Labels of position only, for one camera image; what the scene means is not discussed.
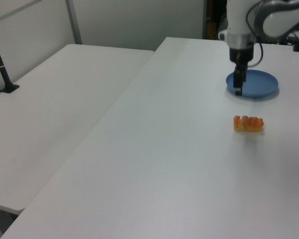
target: white wall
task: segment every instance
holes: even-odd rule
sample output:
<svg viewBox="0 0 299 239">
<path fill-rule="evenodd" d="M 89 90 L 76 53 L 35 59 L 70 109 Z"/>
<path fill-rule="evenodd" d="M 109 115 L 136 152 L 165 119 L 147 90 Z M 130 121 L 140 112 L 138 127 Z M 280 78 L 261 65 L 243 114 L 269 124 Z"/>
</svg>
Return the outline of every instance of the white wall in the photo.
<svg viewBox="0 0 299 239">
<path fill-rule="evenodd" d="M 42 0 L 0 21 L 0 54 L 12 82 L 70 43 L 65 0 Z"/>
<path fill-rule="evenodd" d="M 156 50 L 166 37 L 202 38 L 206 0 L 70 0 L 83 44 Z"/>
</svg>

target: white table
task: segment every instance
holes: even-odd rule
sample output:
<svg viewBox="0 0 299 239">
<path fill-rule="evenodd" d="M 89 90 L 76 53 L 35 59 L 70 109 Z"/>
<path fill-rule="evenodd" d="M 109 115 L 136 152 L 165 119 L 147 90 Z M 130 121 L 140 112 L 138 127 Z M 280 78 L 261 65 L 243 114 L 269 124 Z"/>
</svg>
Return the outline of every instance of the white table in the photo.
<svg viewBox="0 0 299 239">
<path fill-rule="evenodd" d="M 225 43 L 166 39 L 2 239 L 299 239 L 299 53 L 264 51 L 280 93 L 248 100 Z"/>
<path fill-rule="evenodd" d="M 0 94 L 0 209 L 29 204 L 152 54 L 68 45 Z"/>
</svg>

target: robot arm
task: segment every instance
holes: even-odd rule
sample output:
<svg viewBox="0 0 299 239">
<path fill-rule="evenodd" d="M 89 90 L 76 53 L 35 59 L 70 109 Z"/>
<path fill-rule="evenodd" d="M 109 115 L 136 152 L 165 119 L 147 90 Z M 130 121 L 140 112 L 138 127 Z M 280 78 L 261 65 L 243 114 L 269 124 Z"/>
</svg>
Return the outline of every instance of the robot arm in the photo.
<svg viewBox="0 0 299 239">
<path fill-rule="evenodd" d="M 235 94 L 242 94 L 256 36 L 278 41 L 299 26 L 299 0 L 228 0 L 227 44 L 234 71 Z"/>
</svg>

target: orange object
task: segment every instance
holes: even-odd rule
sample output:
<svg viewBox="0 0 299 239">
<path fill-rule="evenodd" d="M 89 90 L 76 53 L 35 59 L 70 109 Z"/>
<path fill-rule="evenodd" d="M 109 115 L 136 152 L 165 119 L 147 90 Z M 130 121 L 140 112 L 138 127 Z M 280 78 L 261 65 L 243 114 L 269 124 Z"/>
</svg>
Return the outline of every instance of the orange object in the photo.
<svg viewBox="0 0 299 239">
<path fill-rule="evenodd" d="M 262 118 L 243 116 L 234 117 L 234 129 L 236 131 L 245 132 L 261 132 L 263 131 L 264 121 Z"/>
</svg>

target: blue plate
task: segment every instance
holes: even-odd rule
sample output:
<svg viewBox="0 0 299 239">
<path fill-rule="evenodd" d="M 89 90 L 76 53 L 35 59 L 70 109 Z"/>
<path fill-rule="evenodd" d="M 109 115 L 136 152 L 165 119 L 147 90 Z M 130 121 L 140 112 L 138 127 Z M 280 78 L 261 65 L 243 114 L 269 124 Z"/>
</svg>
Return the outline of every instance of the blue plate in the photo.
<svg viewBox="0 0 299 239">
<path fill-rule="evenodd" d="M 247 70 L 246 82 L 243 85 L 243 96 L 251 98 L 260 98 L 274 94 L 278 89 L 277 79 L 263 71 Z M 231 73 L 226 78 L 228 88 L 235 92 L 234 73 Z"/>
</svg>

